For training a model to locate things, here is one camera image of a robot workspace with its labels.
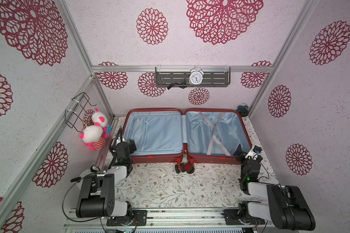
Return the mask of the red hard-shell suitcase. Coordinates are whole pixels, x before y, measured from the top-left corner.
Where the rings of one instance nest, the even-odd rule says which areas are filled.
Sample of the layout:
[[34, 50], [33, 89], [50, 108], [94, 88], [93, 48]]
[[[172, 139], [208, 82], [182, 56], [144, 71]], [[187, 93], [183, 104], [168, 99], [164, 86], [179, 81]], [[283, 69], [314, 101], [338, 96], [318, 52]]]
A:
[[189, 163], [239, 164], [238, 149], [249, 152], [252, 143], [238, 112], [229, 109], [143, 108], [131, 110], [123, 138], [133, 140], [134, 164]]

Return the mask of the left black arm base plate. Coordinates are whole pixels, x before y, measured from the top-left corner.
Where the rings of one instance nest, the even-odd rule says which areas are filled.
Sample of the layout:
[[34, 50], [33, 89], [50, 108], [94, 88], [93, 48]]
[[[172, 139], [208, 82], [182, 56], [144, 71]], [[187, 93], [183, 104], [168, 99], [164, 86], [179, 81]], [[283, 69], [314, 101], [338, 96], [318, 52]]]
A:
[[123, 226], [145, 226], [147, 220], [146, 210], [128, 209], [125, 216], [109, 217], [107, 226], [109, 227], [123, 227]]

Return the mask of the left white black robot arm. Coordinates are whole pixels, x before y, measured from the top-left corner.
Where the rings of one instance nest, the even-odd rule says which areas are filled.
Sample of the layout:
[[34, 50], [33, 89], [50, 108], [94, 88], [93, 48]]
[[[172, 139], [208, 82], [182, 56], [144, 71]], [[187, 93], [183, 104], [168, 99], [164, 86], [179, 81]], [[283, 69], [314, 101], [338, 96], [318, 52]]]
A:
[[121, 225], [134, 221], [131, 203], [116, 200], [115, 185], [132, 172], [131, 154], [136, 150], [134, 140], [121, 139], [111, 147], [113, 160], [107, 171], [83, 176], [76, 204], [78, 218], [113, 217]]

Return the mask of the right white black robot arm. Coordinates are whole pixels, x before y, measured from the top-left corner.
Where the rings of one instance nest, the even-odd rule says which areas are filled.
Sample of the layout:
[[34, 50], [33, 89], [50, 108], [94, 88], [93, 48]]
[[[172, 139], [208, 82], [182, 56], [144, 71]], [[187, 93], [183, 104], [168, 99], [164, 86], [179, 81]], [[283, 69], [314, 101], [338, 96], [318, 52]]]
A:
[[278, 229], [313, 231], [315, 218], [297, 186], [282, 186], [259, 181], [262, 148], [254, 146], [244, 152], [238, 145], [233, 154], [241, 163], [240, 189], [248, 195], [259, 197], [267, 203], [247, 202], [239, 204], [238, 219], [243, 224], [272, 222]]

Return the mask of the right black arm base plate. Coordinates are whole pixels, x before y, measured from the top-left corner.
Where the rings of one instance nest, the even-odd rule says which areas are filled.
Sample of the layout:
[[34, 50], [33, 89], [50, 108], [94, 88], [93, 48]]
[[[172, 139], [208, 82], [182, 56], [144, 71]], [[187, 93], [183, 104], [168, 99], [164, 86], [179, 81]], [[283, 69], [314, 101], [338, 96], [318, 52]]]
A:
[[225, 209], [222, 213], [226, 225], [265, 225], [266, 221], [261, 218], [250, 216], [247, 210]]

